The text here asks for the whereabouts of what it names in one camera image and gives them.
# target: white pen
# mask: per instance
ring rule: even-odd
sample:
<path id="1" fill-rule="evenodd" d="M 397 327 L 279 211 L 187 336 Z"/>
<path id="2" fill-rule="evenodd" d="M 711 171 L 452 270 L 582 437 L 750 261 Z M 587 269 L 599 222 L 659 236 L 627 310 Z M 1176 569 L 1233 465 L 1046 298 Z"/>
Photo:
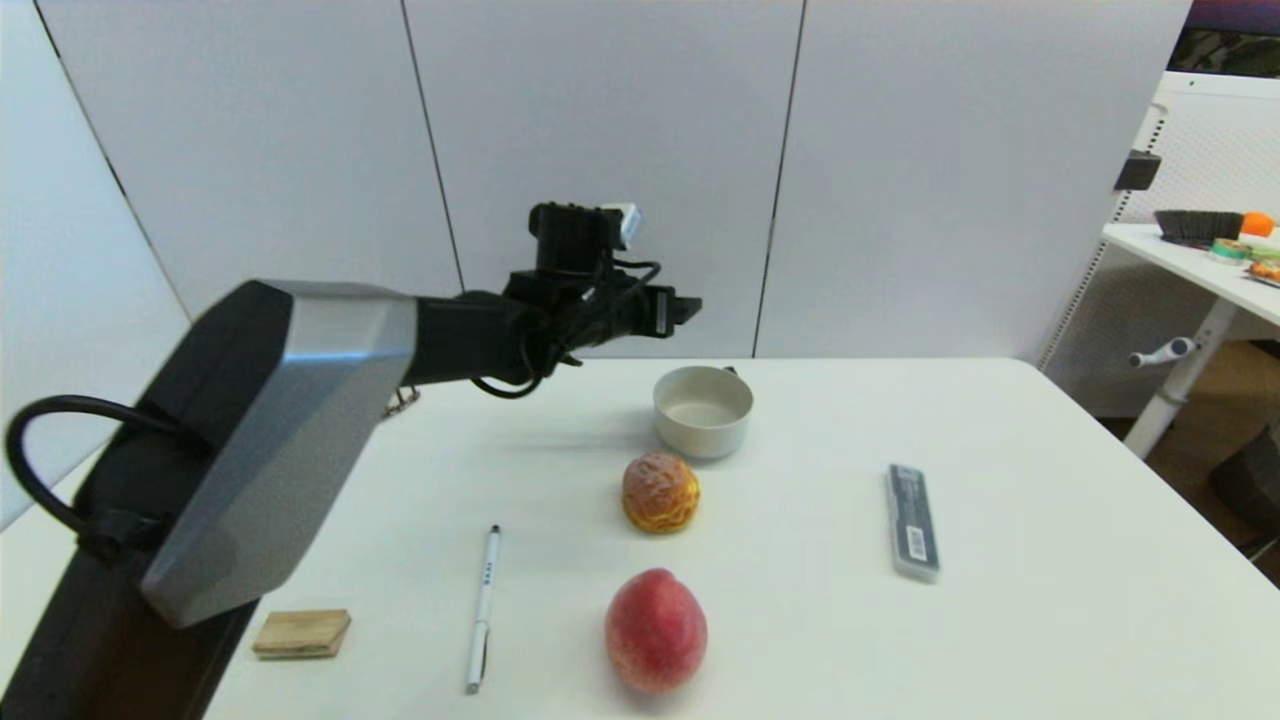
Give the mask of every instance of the white pen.
<path id="1" fill-rule="evenodd" d="M 485 655 L 489 652 L 489 609 L 493 606 L 493 578 L 498 571 L 498 541 L 502 529 L 489 528 L 484 546 L 484 575 L 480 578 L 480 601 L 476 602 L 476 624 L 471 630 L 471 664 L 467 666 L 467 694 L 480 692 Z"/>

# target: white bowl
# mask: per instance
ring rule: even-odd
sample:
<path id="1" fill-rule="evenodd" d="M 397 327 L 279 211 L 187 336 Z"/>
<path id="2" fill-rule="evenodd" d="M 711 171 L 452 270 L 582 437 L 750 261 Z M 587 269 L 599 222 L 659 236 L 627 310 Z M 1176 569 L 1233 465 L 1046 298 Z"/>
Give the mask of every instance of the white bowl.
<path id="1" fill-rule="evenodd" d="M 719 368 L 680 368 L 653 388 L 658 434 L 691 457 L 723 457 L 737 450 L 754 404 L 742 378 Z"/>

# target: pegboard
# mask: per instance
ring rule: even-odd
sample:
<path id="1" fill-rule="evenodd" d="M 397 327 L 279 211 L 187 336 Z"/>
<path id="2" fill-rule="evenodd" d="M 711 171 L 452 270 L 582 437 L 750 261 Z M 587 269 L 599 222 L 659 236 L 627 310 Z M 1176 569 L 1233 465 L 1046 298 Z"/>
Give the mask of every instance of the pegboard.
<path id="1" fill-rule="evenodd" d="M 1134 142 L 1162 158 L 1151 188 L 1124 192 L 1112 222 L 1156 210 L 1280 217 L 1280 79 L 1165 73 Z"/>
<path id="2" fill-rule="evenodd" d="M 1172 364 L 1132 368 L 1129 354 L 1194 334 L 1212 305 L 1213 293 L 1102 241 L 1041 370 L 1093 415 L 1137 415 Z"/>

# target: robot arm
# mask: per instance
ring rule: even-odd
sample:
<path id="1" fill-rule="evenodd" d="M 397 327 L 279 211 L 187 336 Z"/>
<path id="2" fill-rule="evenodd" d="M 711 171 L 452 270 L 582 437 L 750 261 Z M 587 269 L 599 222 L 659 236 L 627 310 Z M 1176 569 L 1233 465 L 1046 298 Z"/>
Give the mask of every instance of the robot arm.
<path id="1" fill-rule="evenodd" d="M 502 295 L 250 282 L 211 307 L 127 409 L 146 421 L 122 427 L 61 509 L 78 550 L 4 716 L 202 716 L 259 598 L 302 560 L 396 388 L 471 379 L 520 397 L 579 364 L 579 347 L 669 337 L 698 313 L 700 300 L 648 284 L 657 264 L 614 260 L 627 224 L 620 210 L 534 208 L 538 266 Z M 649 272 L 620 269 L 637 266 Z M 33 495 L 26 424 L 81 401 L 15 416 L 10 461 Z"/>

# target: desk leg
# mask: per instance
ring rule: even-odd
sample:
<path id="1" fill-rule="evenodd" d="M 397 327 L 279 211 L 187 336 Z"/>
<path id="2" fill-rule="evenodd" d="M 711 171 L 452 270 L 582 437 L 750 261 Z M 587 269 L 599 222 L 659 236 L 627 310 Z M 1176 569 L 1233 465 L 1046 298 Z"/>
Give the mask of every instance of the desk leg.
<path id="1" fill-rule="evenodd" d="M 1183 409 L 1183 405 L 1187 405 L 1187 396 L 1190 395 L 1196 380 L 1199 379 L 1201 373 L 1204 372 L 1208 361 L 1213 359 L 1213 354 L 1222 345 L 1222 340 L 1226 338 L 1226 331 L 1230 329 L 1236 311 L 1238 307 L 1225 297 L 1219 297 L 1213 302 L 1208 316 L 1196 331 L 1196 342 L 1199 343 L 1199 350 L 1174 365 L 1174 372 L 1169 373 L 1165 384 L 1160 386 L 1151 402 L 1143 407 L 1138 421 L 1124 438 L 1125 446 L 1138 457 L 1147 457 L 1151 448 L 1156 447 L 1156 442 L 1165 434 L 1169 424 L 1174 421 L 1178 411 Z"/>

